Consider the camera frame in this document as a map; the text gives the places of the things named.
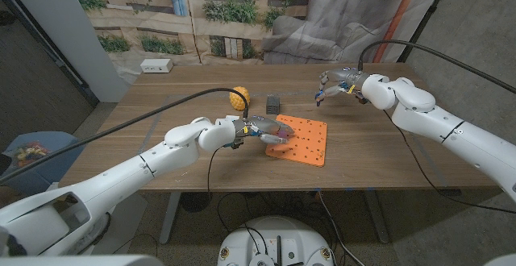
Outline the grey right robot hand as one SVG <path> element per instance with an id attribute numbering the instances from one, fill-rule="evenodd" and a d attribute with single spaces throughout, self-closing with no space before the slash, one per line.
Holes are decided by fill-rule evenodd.
<path id="1" fill-rule="evenodd" d="M 357 68 L 330 69 L 319 76 L 319 91 L 315 94 L 316 105 L 326 98 L 340 93 L 355 95 L 359 103 L 366 104 L 368 99 L 361 93 L 361 89 L 369 74 Z"/>

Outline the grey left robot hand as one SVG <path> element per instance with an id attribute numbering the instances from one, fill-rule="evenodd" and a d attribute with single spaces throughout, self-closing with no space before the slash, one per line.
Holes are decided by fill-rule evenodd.
<path id="1" fill-rule="evenodd" d="M 288 143 L 295 132 L 292 127 L 277 120 L 261 116 L 252 116 L 235 120 L 235 139 L 231 144 L 233 149 L 243 144 L 248 136 L 258 137 L 263 143 Z"/>

